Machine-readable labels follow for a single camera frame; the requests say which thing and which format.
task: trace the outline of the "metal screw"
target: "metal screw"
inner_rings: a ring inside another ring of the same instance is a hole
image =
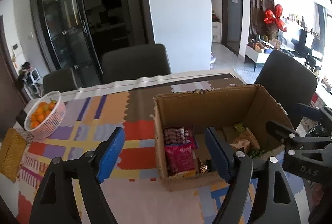
[[[295,154],[295,150],[291,149],[287,152],[288,155],[292,156]]]
[[[91,157],[93,157],[94,154],[95,154],[94,151],[87,151],[87,152],[84,153],[84,156],[86,158],[91,158]]]
[[[278,160],[277,160],[276,157],[270,157],[270,161],[271,161],[272,163],[277,163],[277,162],[278,162]]]
[[[54,159],[52,159],[52,163],[54,164],[58,164],[60,162],[60,158],[59,157],[55,157]]]
[[[239,158],[243,158],[245,154],[242,151],[236,151],[235,155]]]

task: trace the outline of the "cardboard carton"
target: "cardboard carton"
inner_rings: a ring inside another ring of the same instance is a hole
[[[160,179],[170,191],[198,188],[215,184],[222,179],[217,172],[195,174],[188,177],[169,176],[164,151],[163,128],[193,126],[199,145],[196,157],[211,159],[204,143],[204,130],[214,127],[221,139],[231,143],[239,133],[234,125],[243,122],[266,151],[260,158],[268,159],[284,150],[275,138],[266,132],[268,120],[275,120],[293,129],[282,107],[260,85],[230,86],[204,90],[158,95],[154,99],[156,163]]]

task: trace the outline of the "tiled floor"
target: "tiled floor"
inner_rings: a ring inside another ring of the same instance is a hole
[[[247,84],[253,84],[262,69],[262,66],[257,66],[254,72],[252,62],[244,63],[222,44],[212,43],[212,53],[216,57],[213,69],[233,68]]]

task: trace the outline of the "gold textured object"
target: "gold textured object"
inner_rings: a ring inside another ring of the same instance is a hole
[[[26,145],[16,129],[8,129],[0,149],[0,172],[14,183]]]

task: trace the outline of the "chair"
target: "chair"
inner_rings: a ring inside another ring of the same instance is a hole
[[[104,84],[171,73],[163,44],[136,45],[107,52],[102,57],[102,69]]]
[[[72,68],[51,72],[43,78],[44,94],[57,90],[66,92],[78,89],[77,79]]]
[[[294,114],[292,107],[297,103],[309,105],[318,83],[316,76],[301,63],[273,50],[255,84],[264,86],[276,102],[281,103],[296,130],[303,116]]]

